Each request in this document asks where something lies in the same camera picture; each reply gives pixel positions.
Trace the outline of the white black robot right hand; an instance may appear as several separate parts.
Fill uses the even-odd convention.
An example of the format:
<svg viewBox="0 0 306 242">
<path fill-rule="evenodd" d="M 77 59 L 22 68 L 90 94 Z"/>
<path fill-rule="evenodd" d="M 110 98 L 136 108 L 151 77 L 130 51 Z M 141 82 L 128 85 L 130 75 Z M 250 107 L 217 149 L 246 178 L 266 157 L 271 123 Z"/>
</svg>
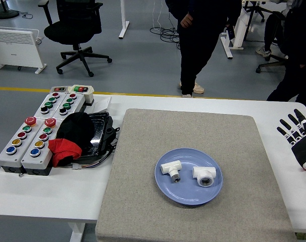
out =
<svg viewBox="0 0 306 242">
<path fill-rule="evenodd" d="M 296 125 L 297 131 L 283 119 L 280 119 L 280 123 L 289 132 L 287 133 L 281 127 L 277 127 L 277 131 L 281 133 L 291 145 L 292 153 L 297 162 L 306 170 L 306 118 L 298 109 L 294 109 L 294 113 L 295 116 L 289 114 L 288 118 Z"/>
</svg>

